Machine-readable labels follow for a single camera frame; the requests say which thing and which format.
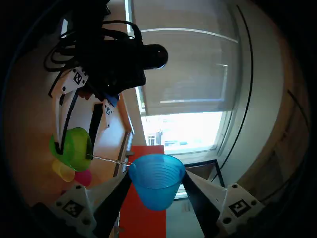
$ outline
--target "yellow plastic cup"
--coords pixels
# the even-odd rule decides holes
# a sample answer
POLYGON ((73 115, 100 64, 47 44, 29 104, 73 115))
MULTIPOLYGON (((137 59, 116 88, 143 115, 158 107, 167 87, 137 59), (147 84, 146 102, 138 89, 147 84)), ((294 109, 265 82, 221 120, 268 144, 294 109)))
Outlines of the yellow plastic cup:
POLYGON ((57 173, 64 181, 71 182, 75 178, 75 170, 55 159, 52 164, 53 171, 57 173))

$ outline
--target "wooden surface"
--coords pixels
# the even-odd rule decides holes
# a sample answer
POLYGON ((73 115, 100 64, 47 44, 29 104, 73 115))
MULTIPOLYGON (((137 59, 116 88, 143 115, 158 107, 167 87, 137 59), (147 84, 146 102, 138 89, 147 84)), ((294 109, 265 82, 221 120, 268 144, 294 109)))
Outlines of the wooden surface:
MULTIPOLYGON (((49 151, 53 113, 48 91, 57 74, 44 71, 42 61, 56 43, 53 38, 44 39, 35 51, 16 63, 5 98, 6 155, 16 185, 29 205, 50 204, 73 184, 53 172, 54 157, 49 151)), ((97 101, 94 96, 88 101, 78 98, 68 128, 82 127, 88 131, 93 104, 97 101)), ((100 124, 94 155, 117 159, 125 125, 118 109, 112 115, 109 129, 104 130, 104 122, 100 124)), ((94 159, 90 166, 91 186, 112 178, 114 168, 115 163, 94 159)))
MULTIPOLYGON (((164 146, 132 146, 135 154, 129 162, 148 154, 164 154, 164 146)), ((124 229, 120 238, 164 238, 166 237, 166 211, 151 211, 141 202, 133 184, 120 211, 119 227, 124 229)))

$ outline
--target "window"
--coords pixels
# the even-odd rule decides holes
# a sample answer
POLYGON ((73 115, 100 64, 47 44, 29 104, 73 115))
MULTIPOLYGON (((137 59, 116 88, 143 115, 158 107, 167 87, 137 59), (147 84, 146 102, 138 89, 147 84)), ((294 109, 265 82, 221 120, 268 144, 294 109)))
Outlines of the window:
POLYGON ((155 145, 155 136, 148 136, 148 141, 147 141, 149 146, 155 145))
POLYGON ((142 116, 147 145, 163 145, 169 155, 215 150, 223 112, 142 116))

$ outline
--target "green plastic cup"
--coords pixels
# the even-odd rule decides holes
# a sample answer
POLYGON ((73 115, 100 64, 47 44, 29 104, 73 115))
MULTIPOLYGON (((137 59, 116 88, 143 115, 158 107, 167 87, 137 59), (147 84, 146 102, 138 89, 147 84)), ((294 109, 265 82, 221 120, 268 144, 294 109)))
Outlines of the green plastic cup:
POLYGON ((55 149, 54 137, 50 139, 50 151, 59 161, 77 172, 88 169, 93 154, 92 142, 87 131, 81 127, 67 130, 64 152, 58 154, 55 149))

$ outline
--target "plastic cup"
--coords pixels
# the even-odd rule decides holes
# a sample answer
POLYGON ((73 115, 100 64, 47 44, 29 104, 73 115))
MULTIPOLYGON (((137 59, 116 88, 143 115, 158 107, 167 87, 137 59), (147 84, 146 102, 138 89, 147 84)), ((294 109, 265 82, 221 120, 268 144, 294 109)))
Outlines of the plastic cup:
POLYGON ((83 172, 75 172, 75 181, 87 187, 92 182, 92 173, 89 169, 86 169, 83 172))
POLYGON ((75 171, 57 159, 54 160, 52 169, 66 182, 71 182, 75 178, 75 171))
POLYGON ((51 153, 65 165, 74 169, 75 171, 85 171, 92 160, 92 142, 89 134, 85 129, 76 127, 66 132, 64 152, 62 155, 58 154, 55 149, 54 137, 50 139, 51 153))
POLYGON ((136 159, 129 176, 143 204, 150 210, 168 208, 185 174, 184 164, 169 155, 150 154, 136 159))

